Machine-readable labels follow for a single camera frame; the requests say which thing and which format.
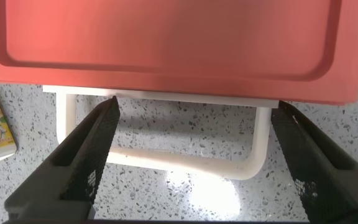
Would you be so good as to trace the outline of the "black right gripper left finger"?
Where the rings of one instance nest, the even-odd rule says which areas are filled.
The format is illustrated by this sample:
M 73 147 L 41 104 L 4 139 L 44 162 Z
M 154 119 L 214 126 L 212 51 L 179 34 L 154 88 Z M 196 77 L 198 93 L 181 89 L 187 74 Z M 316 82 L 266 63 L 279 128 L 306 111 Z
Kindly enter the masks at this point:
M 89 115 L 6 199 L 11 222 L 80 222 L 93 204 L 120 118 L 116 97 Z

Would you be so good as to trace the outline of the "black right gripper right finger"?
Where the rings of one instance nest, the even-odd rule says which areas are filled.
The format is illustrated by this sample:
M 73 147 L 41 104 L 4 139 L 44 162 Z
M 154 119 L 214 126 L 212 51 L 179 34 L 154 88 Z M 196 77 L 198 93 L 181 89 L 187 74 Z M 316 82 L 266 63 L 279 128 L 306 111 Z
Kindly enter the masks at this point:
M 271 122 L 311 222 L 358 222 L 358 162 L 293 105 Z

